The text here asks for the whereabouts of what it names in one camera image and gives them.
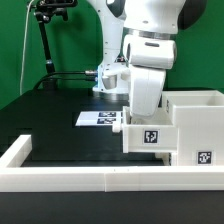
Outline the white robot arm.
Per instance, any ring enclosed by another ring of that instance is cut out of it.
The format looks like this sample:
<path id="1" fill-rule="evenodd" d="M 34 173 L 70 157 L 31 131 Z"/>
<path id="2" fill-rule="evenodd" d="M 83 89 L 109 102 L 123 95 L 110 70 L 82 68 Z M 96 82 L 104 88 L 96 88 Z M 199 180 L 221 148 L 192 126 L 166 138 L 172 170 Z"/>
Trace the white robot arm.
<path id="1" fill-rule="evenodd" d="M 133 118 L 152 117 L 177 57 L 174 37 L 203 15 L 207 1 L 87 0 L 99 16 L 103 38 L 94 91 L 127 95 Z"/>

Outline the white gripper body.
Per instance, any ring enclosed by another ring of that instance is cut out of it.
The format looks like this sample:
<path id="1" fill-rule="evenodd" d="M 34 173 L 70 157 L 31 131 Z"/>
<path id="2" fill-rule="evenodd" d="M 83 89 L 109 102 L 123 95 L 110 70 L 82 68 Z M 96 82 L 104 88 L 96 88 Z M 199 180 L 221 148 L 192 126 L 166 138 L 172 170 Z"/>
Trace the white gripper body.
<path id="1" fill-rule="evenodd" d="M 136 118 L 151 118 L 158 107 L 166 71 L 131 66 L 130 115 Z"/>

